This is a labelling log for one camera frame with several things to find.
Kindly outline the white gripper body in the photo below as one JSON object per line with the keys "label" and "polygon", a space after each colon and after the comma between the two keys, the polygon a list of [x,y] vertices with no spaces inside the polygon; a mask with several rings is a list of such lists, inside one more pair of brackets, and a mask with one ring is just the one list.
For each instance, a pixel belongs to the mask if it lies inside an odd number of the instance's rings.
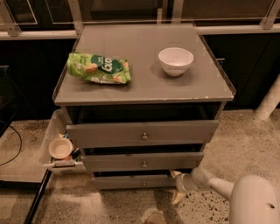
{"label": "white gripper body", "polygon": [[190,173],[183,173],[175,178],[179,192],[186,193],[189,190],[202,190],[210,187],[209,181],[214,175],[204,168],[194,168]]}

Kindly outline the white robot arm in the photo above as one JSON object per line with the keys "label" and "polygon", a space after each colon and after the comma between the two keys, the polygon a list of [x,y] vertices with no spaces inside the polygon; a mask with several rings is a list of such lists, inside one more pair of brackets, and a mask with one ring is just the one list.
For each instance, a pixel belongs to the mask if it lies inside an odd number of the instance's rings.
{"label": "white robot arm", "polygon": [[178,204],[190,190],[212,189],[229,201],[229,224],[280,224],[280,193],[266,178],[246,175],[235,183],[217,178],[197,167],[191,173],[170,170],[176,191],[172,204]]}

